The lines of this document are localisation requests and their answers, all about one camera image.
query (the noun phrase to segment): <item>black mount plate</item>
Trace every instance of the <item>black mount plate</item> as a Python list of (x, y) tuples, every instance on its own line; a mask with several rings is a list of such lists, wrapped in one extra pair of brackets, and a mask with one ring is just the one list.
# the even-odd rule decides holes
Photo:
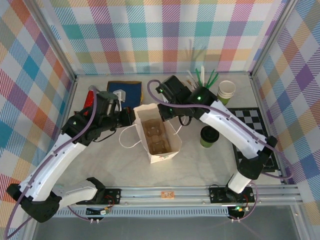
[[(106, 188), (104, 190), (104, 198), (99, 205), (119, 205), (121, 199), (121, 189), (120, 188)], [(96, 205), (97, 203), (93, 203), (89, 201), (79, 201), (76, 205)]]
[[(244, 188), (243, 192), (238, 194), (236, 198), (236, 203), (238, 204), (245, 204), (247, 203), (254, 203), (255, 196), (253, 195), (253, 190), (251, 187), (247, 186)], [(210, 203), (212, 204), (231, 204), (233, 203), (226, 195), (226, 191), (224, 187), (210, 187), (209, 188), (209, 196), (210, 196)]]

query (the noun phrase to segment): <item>paper cup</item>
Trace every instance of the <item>paper cup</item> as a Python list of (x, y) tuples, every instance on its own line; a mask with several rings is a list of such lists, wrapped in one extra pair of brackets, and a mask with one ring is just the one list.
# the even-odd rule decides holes
[(219, 84), (217, 98), (226, 105), (230, 98), (235, 94), (236, 85), (232, 81), (222, 81)]

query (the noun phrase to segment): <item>checkered board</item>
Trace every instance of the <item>checkered board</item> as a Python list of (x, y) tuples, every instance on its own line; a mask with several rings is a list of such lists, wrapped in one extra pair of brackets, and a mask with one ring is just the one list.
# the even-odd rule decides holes
[[(268, 137), (266, 126), (262, 118), (260, 109), (258, 107), (254, 108), (229, 108), (229, 111), (244, 122), (247, 126), (255, 130), (257, 133)], [(242, 158), (244, 157), (241, 151), (235, 146), (233, 146), (236, 165), (239, 166)], [(279, 170), (275, 155), (272, 153), (263, 168), (264, 172), (274, 172)]]

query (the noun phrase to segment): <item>plaid wall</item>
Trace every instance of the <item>plaid wall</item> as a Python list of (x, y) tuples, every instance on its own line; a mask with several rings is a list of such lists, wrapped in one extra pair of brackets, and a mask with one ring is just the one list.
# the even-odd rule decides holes
[(300, 0), (256, 83), (320, 239), (320, 1)]
[(37, 0), (77, 74), (252, 68), (287, 0)]
[[(0, 239), (24, 180), (54, 143), (71, 79), (22, 0), (0, 1)], [(11, 231), (21, 223), (17, 212)]]

